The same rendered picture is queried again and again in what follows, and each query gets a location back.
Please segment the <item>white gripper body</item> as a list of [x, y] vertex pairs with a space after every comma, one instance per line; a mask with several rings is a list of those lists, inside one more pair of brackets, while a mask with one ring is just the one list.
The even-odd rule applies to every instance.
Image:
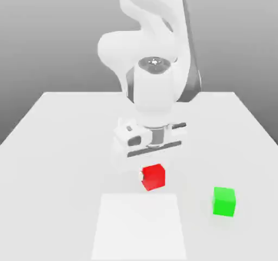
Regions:
[[140, 169], [155, 164], [169, 167], [183, 148], [182, 141], [173, 141], [159, 147], [127, 150], [121, 153], [121, 169]]

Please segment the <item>small red cube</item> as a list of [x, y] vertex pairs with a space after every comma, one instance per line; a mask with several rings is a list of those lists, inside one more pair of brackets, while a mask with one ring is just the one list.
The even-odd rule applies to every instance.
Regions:
[[142, 169], [142, 184], [147, 191], [165, 186], [166, 172], [161, 164], [154, 164]]

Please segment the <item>small green cube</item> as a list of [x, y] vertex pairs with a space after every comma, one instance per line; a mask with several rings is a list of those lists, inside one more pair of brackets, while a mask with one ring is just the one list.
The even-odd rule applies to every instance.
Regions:
[[236, 208], [235, 190], [225, 187], [214, 187], [212, 211], [214, 215], [233, 217]]

